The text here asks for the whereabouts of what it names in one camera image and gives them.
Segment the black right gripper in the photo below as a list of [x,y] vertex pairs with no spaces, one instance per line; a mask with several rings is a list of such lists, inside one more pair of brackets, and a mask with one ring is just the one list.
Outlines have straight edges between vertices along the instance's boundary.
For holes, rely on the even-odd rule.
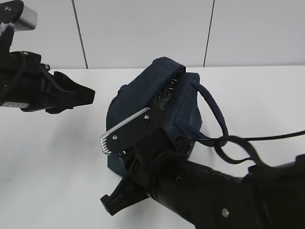
[[119,211],[152,198],[173,198],[179,186],[181,153],[163,129],[158,129],[131,147],[133,159],[112,194],[100,201],[114,216]]

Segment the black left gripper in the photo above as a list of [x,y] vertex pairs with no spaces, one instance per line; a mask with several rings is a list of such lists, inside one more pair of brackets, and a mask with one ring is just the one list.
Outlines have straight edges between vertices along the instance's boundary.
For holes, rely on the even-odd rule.
[[51,74],[38,54],[0,52],[1,107],[59,114],[90,105],[94,98],[93,89],[74,82],[62,72]]

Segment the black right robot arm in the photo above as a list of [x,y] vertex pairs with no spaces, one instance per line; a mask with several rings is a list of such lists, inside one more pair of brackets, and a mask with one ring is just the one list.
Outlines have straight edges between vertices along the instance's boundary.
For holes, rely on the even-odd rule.
[[305,157],[286,165],[263,163],[251,144],[231,136],[255,165],[233,177],[180,156],[159,129],[132,147],[133,162],[101,203],[111,215],[144,199],[175,212],[197,229],[302,229]]

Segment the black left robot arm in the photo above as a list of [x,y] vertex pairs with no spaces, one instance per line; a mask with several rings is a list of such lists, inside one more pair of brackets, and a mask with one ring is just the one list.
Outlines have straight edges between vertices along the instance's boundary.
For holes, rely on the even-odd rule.
[[41,55],[10,52],[13,35],[14,30],[9,26],[0,36],[1,107],[59,114],[93,103],[93,89],[76,83],[62,72],[50,73],[50,66],[41,63]]

